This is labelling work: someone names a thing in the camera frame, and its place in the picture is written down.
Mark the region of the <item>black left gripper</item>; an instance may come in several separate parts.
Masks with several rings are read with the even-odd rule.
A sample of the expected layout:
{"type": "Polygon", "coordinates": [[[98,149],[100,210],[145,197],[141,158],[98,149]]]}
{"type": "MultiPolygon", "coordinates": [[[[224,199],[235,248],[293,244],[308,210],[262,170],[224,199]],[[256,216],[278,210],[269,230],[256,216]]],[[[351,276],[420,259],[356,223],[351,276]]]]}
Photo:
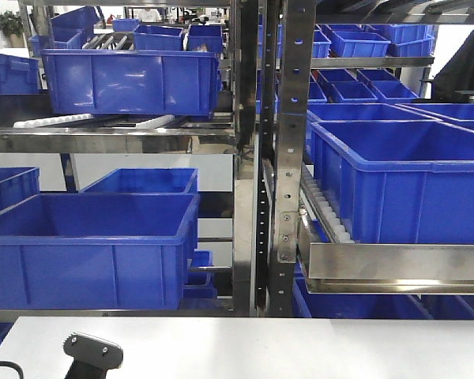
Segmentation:
{"type": "Polygon", "coordinates": [[[105,378],[108,370],[118,369],[123,362],[123,349],[99,337],[74,332],[63,344],[73,362],[66,378],[105,378]]]}

